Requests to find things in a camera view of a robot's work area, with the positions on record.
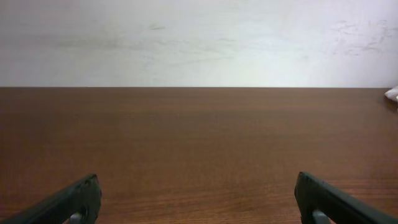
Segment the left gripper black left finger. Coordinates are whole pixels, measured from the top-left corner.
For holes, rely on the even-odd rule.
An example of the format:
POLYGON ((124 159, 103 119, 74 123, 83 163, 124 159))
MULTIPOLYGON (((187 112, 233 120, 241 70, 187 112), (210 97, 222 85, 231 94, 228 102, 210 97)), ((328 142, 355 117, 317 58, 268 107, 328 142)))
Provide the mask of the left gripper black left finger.
POLYGON ((89 174, 43 201, 2 221, 3 224, 90 223, 101 207, 101 188, 95 174, 89 174))

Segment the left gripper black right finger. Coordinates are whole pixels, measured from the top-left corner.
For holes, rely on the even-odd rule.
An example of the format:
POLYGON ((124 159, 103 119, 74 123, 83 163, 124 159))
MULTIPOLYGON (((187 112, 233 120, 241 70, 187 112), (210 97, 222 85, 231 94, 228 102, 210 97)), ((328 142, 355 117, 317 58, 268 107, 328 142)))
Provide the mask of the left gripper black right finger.
POLYGON ((316 178, 300 172, 294 190, 303 224, 397 224, 397 219, 316 178))

